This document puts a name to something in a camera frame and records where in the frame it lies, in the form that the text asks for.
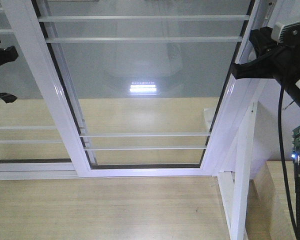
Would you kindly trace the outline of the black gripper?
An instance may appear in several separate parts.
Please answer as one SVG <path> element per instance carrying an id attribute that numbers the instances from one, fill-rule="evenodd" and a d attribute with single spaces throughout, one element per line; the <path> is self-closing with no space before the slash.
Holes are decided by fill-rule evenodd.
<path id="1" fill-rule="evenodd" d="M 235 79 L 275 79 L 300 107 L 300 45 L 286 45 L 271 38 L 272 28 L 250 32 L 249 41 L 256 59 L 231 65 Z"/>

